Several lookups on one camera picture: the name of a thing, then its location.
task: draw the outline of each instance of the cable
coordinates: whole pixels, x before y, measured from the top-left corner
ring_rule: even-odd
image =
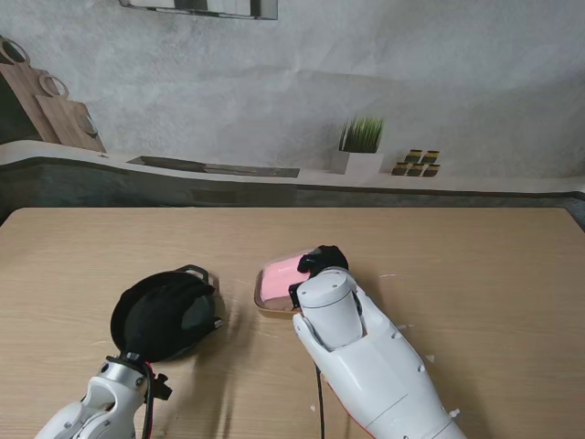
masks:
[[[153,432],[153,411],[154,411],[154,372],[150,363],[144,363],[144,372],[148,380],[148,390],[146,391],[146,413],[144,414],[143,439],[150,439]]]
[[[323,387],[321,385],[321,371],[315,364],[315,371],[317,372],[317,391],[319,393],[319,417],[321,418],[321,439],[325,439],[325,416],[323,412]]]

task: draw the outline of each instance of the white planter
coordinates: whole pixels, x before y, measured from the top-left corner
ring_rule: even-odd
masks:
[[[334,151],[331,171],[348,176],[374,176],[380,172],[383,154],[347,153]]]

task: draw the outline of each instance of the wall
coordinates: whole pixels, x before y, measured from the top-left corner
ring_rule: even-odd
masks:
[[[109,152],[323,168],[357,113],[387,119],[388,165],[419,148],[444,176],[585,174],[582,0],[281,0],[275,22],[0,1],[0,33]]]

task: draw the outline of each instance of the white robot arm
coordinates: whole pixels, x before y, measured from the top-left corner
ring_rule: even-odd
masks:
[[[324,270],[297,295],[297,335],[366,431],[377,439],[465,439],[419,355],[347,271]]]
[[[109,358],[85,398],[55,414],[36,439],[134,439],[134,415],[147,389],[145,373]]]

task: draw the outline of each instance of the pink sponge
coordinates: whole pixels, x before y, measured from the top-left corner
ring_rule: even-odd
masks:
[[[278,303],[278,308],[282,308],[282,302],[290,300],[289,286],[299,284],[309,278],[309,273],[299,273],[296,269],[302,257],[303,255],[300,254],[284,261],[271,263],[264,268],[260,298],[267,307],[271,308],[270,302],[275,302],[275,304]]]

